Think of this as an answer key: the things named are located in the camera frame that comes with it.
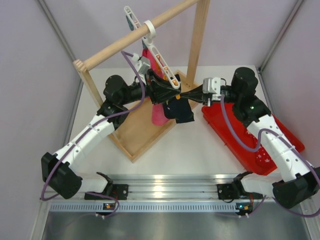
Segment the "orange end clip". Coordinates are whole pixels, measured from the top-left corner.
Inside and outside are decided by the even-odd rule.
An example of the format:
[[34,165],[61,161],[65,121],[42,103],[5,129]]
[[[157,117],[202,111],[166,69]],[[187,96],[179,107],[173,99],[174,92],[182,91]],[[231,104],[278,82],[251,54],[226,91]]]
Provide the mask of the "orange end clip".
[[173,80],[173,84],[175,86],[175,89],[178,91],[178,93],[175,95],[175,98],[177,100],[179,100],[181,98],[181,95],[180,95],[180,93],[181,93],[181,84],[180,84],[180,82],[178,80]]

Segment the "navy santa sock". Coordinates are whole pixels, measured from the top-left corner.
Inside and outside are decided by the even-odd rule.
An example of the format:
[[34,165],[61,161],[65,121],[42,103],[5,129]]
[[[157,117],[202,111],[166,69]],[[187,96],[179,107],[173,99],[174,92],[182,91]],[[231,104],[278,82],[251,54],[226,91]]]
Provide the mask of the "navy santa sock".
[[174,101],[165,101],[164,103],[162,103],[162,107],[163,107],[163,113],[164,116],[171,120],[171,119],[175,119],[175,112],[173,110],[174,108]]
[[186,98],[174,99],[173,115],[177,124],[194,122],[194,113]]

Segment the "pink sock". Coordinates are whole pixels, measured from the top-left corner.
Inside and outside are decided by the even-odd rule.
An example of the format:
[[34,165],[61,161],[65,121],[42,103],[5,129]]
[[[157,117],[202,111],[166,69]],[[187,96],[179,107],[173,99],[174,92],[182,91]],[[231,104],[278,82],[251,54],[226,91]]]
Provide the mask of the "pink sock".
[[142,50],[142,56],[146,57],[150,61],[150,67],[151,69],[160,77],[163,78],[163,72],[161,68],[159,67],[158,63],[156,62],[155,58],[151,54],[151,52],[148,49]]
[[168,119],[165,116],[164,107],[162,103],[152,106],[151,122],[155,126],[162,126],[169,121],[170,119]]

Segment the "white clip hanger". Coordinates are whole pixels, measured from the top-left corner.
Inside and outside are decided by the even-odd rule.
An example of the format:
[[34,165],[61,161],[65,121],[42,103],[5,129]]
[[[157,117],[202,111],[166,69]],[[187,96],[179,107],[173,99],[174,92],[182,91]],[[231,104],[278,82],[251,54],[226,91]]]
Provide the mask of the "white clip hanger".
[[[123,10],[124,10],[125,16],[131,15],[131,18],[132,18],[131,22],[134,26],[134,30],[137,30],[138,28],[140,28],[142,26],[142,24],[139,22],[136,15],[134,14],[134,12],[132,11],[132,9],[129,6],[125,6]],[[143,25],[147,26],[148,30],[150,30],[150,33],[147,33],[145,36],[143,36],[141,38],[143,49],[148,49],[151,52],[152,56],[154,57],[157,64],[159,65],[159,67],[162,70],[162,73],[163,73],[162,79],[170,82],[171,86],[174,89],[176,89],[176,87],[174,86],[173,80],[178,80],[178,79],[175,77],[175,75],[173,74],[173,72],[171,71],[171,69],[167,65],[166,61],[162,57],[161,53],[158,51],[157,47],[154,44],[154,38],[156,37],[156,29],[155,29],[154,25],[152,24],[152,22],[150,20],[146,20],[143,23]]]

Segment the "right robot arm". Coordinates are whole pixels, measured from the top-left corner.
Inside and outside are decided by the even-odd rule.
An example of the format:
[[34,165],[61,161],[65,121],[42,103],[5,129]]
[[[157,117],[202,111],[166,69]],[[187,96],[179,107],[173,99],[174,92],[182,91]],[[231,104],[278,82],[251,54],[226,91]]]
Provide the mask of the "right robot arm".
[[[234,194],[242,199],[250,193],[261,194],[289,210],[319,191],[320,169],[305,160],[281,131],[270,109],[256,96],[257,85],[254,71],[239,67],[230,85],[221,85],[219,77],[209,77],[201,86],[182,93],[181,97],[206,106],[219,102],[224,121],[237,143],[252,153],[263,147],[276,165],[278,177],[253,172],[237,175],[232,182]],[[256,138],[255,147],[246,145],[236,134],[227,115],[226,103],[232,104],[235,118]]]

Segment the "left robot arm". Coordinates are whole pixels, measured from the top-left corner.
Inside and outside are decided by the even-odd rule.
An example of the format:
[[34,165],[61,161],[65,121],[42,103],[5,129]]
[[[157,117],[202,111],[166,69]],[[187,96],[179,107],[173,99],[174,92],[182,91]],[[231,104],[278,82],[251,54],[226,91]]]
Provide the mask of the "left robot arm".
[[45,197],[48,187],[64,199],[70,199],[77,193],[103,199],[113,194],[112,180],[106,174],[97,172],[80,176],[77,168],[102,140],[125,122],[130,112],[142,105],[145,98],[150,98],[153,104],[161,104],[181,93],[178,79],[170,83],[153,70],[148,70],[145,75],[137,74],[137,78],[138,82],[128,85],[121,76],[110,76],[103,90],[105,101],[89,124],[64,147],[42,156],[44,186],[40,197],[43,201],[49,200]]

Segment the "teal clip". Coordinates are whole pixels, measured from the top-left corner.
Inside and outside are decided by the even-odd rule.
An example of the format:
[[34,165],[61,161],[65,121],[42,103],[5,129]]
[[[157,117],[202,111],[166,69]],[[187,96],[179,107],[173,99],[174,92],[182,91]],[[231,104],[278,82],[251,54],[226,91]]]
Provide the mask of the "teal clip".
[[127,20],[129,29],[130,29],[131,31],[133,31],[133,30],[135,29],[135,27],[133,26],[131,15],[129,15],[129,16],[126,15],[126,20]]

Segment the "red plastic bin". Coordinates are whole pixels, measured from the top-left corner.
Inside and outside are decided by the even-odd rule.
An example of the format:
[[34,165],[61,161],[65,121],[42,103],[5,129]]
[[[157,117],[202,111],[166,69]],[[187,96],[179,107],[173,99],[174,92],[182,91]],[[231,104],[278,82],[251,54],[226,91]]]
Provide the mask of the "red plastic bin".
[[[226,103],[224,106],[231,126],[240,140],[250,148],[256,147],[258,143],[257,138],[250,134],[242,125],[242,123],[236,119],[232,111],[233,104]],[[204,106],[202,107],[201,111],[204,119],[225,143],[225,145],[229,148],[229,150],[233,153],[245,170],[248,172],[253,172],[250,170],[249,163],[251,152],[241,147],[236,139],[232,136],[224,120],[221,104],[218,102],[214,103],[212,106]]]

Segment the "red snowflake sock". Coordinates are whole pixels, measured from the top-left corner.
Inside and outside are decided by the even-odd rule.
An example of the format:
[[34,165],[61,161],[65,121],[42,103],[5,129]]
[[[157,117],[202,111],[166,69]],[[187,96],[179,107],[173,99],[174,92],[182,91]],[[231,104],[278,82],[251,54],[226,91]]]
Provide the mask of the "red snowflake sock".
[[266,176],[277,168],[262,145],[256,152],[250,153],[250,160],[248,162],[250,170],[259,175]]

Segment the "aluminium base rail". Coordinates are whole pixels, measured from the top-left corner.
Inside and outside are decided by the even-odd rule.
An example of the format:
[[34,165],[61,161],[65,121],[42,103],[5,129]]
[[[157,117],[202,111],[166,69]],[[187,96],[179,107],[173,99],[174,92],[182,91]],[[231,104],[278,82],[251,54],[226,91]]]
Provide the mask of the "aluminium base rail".
[[233,174],[111,175],[112,199],[77,193],[48,201],[51,212],[218,213],[248,217],[264,201],[257,194],[244,198],[232,190]]

